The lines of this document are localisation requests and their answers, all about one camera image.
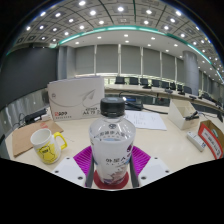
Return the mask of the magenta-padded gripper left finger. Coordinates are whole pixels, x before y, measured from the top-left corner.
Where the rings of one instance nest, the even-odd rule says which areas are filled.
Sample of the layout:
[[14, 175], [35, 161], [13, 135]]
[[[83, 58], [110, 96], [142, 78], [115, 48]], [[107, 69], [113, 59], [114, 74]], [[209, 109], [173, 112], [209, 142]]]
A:
[[91, 188], [94, 176], [91, 147], [86, 147], [74, 157], [65, 157], [53, 170], [53, 174], [81, 187]]

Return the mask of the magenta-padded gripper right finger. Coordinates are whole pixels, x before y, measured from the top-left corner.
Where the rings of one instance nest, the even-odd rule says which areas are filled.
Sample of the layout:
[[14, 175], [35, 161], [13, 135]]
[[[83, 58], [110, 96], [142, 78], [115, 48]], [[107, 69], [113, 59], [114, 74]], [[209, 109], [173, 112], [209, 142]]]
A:
[[130, 175], [134, 188], [148, 185], [171, 173], [172, 171], [159, 157], [150, 156], [140, 148], [133, 147]]

